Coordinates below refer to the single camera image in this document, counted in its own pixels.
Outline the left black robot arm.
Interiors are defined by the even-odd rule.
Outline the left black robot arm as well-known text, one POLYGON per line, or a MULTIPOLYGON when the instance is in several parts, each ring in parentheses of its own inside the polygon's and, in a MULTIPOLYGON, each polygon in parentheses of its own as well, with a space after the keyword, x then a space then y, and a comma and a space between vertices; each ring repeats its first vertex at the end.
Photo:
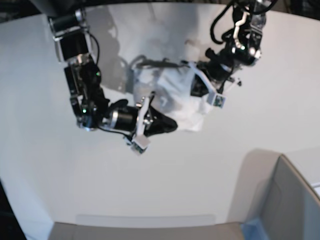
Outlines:
POLYGON ((205 51, 206 61, 195 64, 195 74, 191 82, 192 97, 207 97, 212 106, 222 108, 226 93, 233 87, 242 86, 242 81, 233 75, 242 67, 251 67, 261 58, 263 28, 266 13, 272 8, 270 0, 231 0, 210 26, 211 40, 224 47, 215 52, 205 51), (233 26, 221 35, 215 36, 218 21, 232 9, 233 26))

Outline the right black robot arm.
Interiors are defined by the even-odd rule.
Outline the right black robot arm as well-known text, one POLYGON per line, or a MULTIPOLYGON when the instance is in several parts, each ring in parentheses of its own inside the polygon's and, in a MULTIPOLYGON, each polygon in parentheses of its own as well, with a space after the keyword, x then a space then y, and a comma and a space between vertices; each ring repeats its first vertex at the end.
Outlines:
POLYGON ((100 57, 93 56, 89 49, 91 41, 97 39, 90 32, 86 11, 81 5, 73 5, 61 15, 49 16, 48 22, 67 64, 64 74, 69 101, 79 128, 122 135, 139 155, 149 147, 151 136, 177 130, 175 120, 152 106, 154 91, 140 96, 135 105, 129 105, 127 99, 111 102, 106 98, 98 65, 100 57))

